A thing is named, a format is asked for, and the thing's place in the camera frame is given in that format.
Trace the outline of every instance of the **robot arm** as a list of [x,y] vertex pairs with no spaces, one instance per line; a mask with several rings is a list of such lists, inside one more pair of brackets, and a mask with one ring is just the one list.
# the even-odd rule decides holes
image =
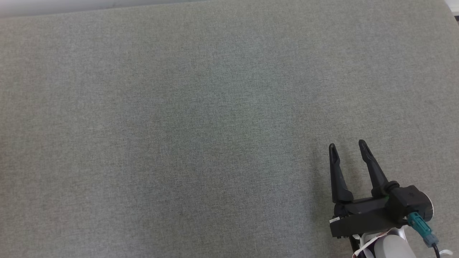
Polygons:
[[[400,187],[398,182],[388,181],[366,142],[360,140],[358,145],[373,189],[371,197],[357,200],[347,189],[336,146],[332,143],[329,147],[331,193],[335,203],[334,216],[330,220],[332,236],[349,238],[353,251],[357,253],[355,257],[392,257],[395,250],[401,255],[399,257],[414,257],[403,232],[403,226],[409,225],[440,257],[438,239],[426,223],[433,217],[429,197],[414,185]],[[370,243],[365,240],[368,236],[378,238],[373,238]]]

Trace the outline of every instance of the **fabric texture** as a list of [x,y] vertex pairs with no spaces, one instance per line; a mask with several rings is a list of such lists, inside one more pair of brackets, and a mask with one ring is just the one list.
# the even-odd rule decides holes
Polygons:
[[441,0],[0,20],[0,257],[350,257],[328,145],[362,198],[359,139],[458,257],[458,42]]

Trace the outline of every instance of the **white cable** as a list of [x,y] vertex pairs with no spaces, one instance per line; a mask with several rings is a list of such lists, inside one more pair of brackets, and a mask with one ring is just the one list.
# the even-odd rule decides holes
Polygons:
[[390,230],[388,231],[385,231],[385,232],[381,232],[379,235],[373,237],[370,241],[366,242],[366,244],[364,244],[364,246],[362,246],[360,249],[358,249],[357,251],[354,252],[354,254],[352,255],[352,258],[356,258],[358,256],[358,254],[363,251],[365,248],[367,248],[368,246],[370,246],[373,242],[375,242],[378,238],[380,237],[383,237],[385,235],[387,235],[387,233],[389,233]]
[[449,255],[453,255],[453,252],[448,250],[448,249],[445,249],[445,250],[442,250],[440,251],[440,254],[449,254]]

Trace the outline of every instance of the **cable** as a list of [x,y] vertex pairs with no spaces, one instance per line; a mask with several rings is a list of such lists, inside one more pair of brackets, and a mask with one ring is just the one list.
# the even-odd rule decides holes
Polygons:
[[440,251],[438,250],[437,245],[434,243],[432,244],[432,247],[433,247],[433,250],[435,251],[435,255],[437,256],[437,258],[440,258]]

